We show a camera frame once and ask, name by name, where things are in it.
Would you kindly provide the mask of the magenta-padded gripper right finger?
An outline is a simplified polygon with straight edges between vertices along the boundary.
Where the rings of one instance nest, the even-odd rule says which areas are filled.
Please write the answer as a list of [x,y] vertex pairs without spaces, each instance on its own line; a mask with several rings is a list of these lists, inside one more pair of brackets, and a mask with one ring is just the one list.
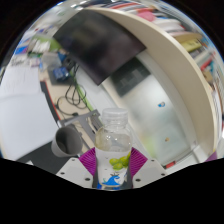
[[146,186],[167,175],[157,160],[147,158],[135,148],[131,150],[129,172],[133,188]]

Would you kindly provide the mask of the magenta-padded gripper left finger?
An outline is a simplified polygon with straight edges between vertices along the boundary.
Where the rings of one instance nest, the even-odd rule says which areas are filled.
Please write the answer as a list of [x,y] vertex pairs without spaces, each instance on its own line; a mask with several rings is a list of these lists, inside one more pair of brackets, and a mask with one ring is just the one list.
[[57,172],[57,176],[84,188],[97,186],[97,160],[92,148],[79,158],[70,158]]

